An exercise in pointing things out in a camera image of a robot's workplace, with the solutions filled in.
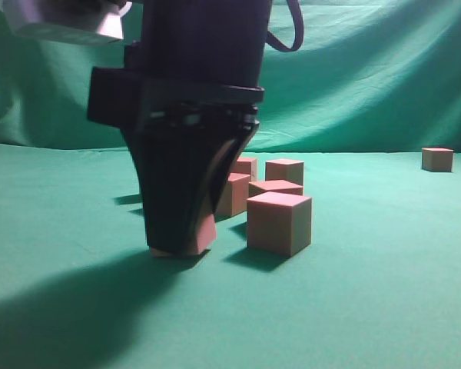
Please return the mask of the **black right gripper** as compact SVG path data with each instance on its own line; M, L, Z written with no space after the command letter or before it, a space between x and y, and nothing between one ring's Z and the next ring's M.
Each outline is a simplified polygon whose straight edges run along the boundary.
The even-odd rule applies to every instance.
M252 125L264 99L258 85L264 41L198 45L180 56L173 45L148 55L142 48L141 42L126 45L120 68L93 68L87 118L123 130L138 176L148 246L185 254L207 196L216 214L231 169L257 129L238 131L231 140L201 131L132 131L173 120L199 125L211 117Z

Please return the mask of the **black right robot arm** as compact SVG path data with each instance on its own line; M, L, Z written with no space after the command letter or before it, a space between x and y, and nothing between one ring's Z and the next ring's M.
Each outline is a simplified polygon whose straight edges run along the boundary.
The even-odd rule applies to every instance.
M90 121L119 129L147 243L184 254L257 131L269 1L146 1L122 68L94 68Z

